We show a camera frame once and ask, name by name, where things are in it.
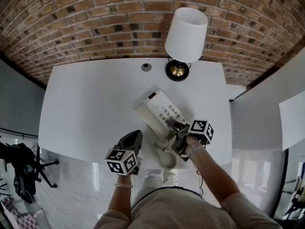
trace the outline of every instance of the sneaker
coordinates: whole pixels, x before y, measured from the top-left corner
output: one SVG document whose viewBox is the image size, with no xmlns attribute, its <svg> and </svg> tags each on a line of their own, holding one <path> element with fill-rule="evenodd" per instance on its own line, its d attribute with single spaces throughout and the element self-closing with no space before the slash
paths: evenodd
<svg viewBox="0 0 305 229">
<path fill-rule="evenodd" d="M 177 169 L 171 170 L 171 173 L 168 175 L 164 187 L 173 187 L 177 185 Z"/>
</svg>

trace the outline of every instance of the white telephone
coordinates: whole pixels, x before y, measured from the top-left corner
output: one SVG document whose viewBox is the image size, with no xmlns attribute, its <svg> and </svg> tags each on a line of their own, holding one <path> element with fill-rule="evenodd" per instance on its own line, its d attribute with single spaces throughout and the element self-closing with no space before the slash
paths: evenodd
<svg viewBox="0 0 305 229">
<path fill-rule="evenodd" d="M 154 146 L 157 148 L 162 167 L 167 170 L 175 169 L 180 157 L 171 149 L 175 141 L 175 132 L 168 126 L 166 120 L 174 119 L 183 124 L 188 120 L 161 89 L 148 96 L 135 110 L 160 139 Z M 170 154 L 171 161 L 162 160 L 162 152 Z"/>
<path fill-rule="evenodd" d="M 163 141 L 169 141 L 174 135 L 167 125 L 166 120 L 174 119 L 183 124 L 188 122 L 181 111 L 171 102 L 161 89 L 158 89 L 148 96 L 148 98 L 135 110 Z"/>
</svg>

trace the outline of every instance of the table lamp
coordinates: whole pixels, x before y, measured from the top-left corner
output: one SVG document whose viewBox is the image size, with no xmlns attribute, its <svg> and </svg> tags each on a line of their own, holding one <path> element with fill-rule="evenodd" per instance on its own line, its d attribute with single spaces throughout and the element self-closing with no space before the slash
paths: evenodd
<svg viewBox="0 0 305 229">
<path fill-rule="evenodd" d="M 175 11 L 165 42 L 165 50 L 173 58 L 165 67 L 168 78 L 176 82 L 187 78 L 191 63 L 202 55 L 207 25 L 208 18 L 196 9 Z"/>
</svg>

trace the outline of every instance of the lamp base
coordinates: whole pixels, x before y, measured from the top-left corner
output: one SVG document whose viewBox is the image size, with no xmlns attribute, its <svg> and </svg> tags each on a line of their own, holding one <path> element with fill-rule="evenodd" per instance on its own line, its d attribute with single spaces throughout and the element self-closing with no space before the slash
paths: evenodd
<svg viewBox="0 0 305 229">
<path fill-rule="evenodd" d="M 184 81 L 189 75 L 189 67 L 186 63 L 177 60 L 171 60 L 165 67 L 165 73 L 168 78 L 174 82 Z"/>
</svg>

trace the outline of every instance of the white table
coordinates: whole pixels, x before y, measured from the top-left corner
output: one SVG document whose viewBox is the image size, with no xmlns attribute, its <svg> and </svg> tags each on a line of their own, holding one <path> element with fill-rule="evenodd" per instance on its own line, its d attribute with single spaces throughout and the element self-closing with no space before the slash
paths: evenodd
<svg viewBox="0 0 305 229">
<path fill-rule="evenodd" d="M 152 70 L 143 72 L 141 65 L 147 62 Z M 164 71 L 167 62 L 130 58 L 54 67 L 42 106 L 39 145 L 104 164 L 107 151 L 121 137 L 139 129 L 143 132 L 142 168 L 159 168 L 153 155 L 156 136 L 134 109 L 161 88 L 189 120 L 211 121 L 215 133 L 207 150 L 218 164 L 231 162 L 231 114 L 222 65 L 197 61 L 186 80 L 173 82 Z"/>
</svg>

